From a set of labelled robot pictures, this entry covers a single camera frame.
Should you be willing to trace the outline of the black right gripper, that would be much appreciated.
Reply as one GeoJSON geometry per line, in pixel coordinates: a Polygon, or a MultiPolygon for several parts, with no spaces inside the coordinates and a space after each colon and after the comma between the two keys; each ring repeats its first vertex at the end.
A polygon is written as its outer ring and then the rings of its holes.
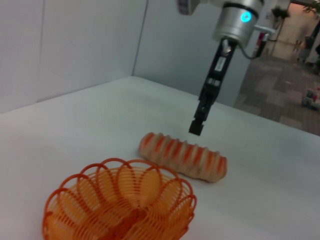
{"type": "Polygon", "coordinates": [[[221,40],[205,78],[189,133],[200,136],[210,109],[217,99],[223,80],[237,47],[234,40],[221,40]]]}

